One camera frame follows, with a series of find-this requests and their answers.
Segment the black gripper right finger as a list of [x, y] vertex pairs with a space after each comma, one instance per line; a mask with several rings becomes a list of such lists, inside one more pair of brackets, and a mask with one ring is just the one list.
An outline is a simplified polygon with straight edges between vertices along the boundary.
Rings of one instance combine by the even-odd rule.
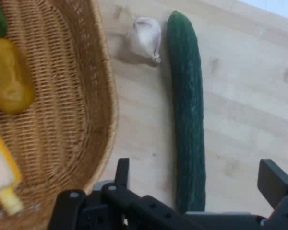
[[270, 159], [259, 164], [257, 187], [273, 208], [260, 222], [263, 230], [288, 230], [288, 175]]

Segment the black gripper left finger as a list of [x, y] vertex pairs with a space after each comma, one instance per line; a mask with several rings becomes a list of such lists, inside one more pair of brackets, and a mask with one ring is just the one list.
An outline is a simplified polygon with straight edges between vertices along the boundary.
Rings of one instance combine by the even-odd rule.
[[58, 194], [50, 230], [203, 230], [152, 196], [128, 189], [129, 159], [118, 160], [115, 179], [87, 195], [83, 190]]

